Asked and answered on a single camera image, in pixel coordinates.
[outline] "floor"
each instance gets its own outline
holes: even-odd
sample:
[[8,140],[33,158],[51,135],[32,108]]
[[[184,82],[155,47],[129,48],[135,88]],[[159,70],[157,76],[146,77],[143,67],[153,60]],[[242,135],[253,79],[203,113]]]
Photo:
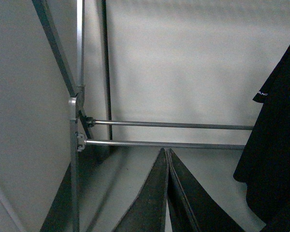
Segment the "floor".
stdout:
[[[120,147],[108,155],[96,147],[80,157],[82,232],[110,232],[137,196],[158,154],[157,147]],[[232,177],[241,151],[174,149],[209,195],[246,231],[258,232],[264,223],[248,208],[246,185]],[[69,170],[41,232],[71,232]],[[167,211],[166,232],[171,232]]]

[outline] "wall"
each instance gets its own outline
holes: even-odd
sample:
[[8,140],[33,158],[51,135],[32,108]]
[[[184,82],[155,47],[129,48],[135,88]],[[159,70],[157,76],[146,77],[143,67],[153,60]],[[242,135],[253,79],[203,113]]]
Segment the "wall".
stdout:
[[[76,2],[50,0],[48,4],[75,77]],[[85,74],[101,86],[98,81],[94,86],[86,82],[93,89],[87,94],[86,109],[88,115],[105,117],[104,100],[97,103],[104,92],[101,74],[95,70],[102,58],[93,48],[101,43],[94,37],[99,25],[94,20],[87,24],[93,32],[87,35],[86,62],[94,59],[95,66],[86,66]],[[68,99],[32,2],[0,1],[0,188],[29,232],[40,230],[70,162]],[[99,113],[92,114],[99,107]],[[106,129],[98,133],[103,138]],[[2,204],[1,231],[18,231]]]
[[[254,125],[290,44],[290,1],[109,1],[117,120]],[[115,139],[245,144],[248,131],[114,127]]]

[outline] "black t-shirt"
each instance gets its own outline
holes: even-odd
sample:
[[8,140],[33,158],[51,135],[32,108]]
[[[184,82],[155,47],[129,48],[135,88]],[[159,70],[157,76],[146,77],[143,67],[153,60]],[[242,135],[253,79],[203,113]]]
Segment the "black t-shirt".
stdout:
[[264,104],[233,177],[267,223],[290,201],[290,46],[254,101]]

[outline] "printed logo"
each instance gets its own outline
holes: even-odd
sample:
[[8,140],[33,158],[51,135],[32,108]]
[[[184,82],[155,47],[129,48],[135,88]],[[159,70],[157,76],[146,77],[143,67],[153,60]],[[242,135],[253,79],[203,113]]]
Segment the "printed logo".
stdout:
[[261,91],[259,91],[258,93],[263,95],[263,96],[267,96],[268,95],[268,93],[262,93]]

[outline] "metal joint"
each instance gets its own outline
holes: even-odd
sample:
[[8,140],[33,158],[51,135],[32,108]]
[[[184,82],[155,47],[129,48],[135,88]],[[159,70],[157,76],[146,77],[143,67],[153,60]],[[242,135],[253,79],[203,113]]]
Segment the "metal joint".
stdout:
[[82,152],[86,147],[86,138],[82,133],[76,133],[77,152]]
[[85,85],[78,86],[79,91],[76,95],[77,97],[77,105],[78,108],[82,108],[84,106],[84,101],[85,101]]
[[89,128],[92,128],[96,124],[96,120],[93,117],[86,117],[86,123]]
[[70,106],[70,121],[76,121],[79,118],[77,97],[69,99],[69,106]]

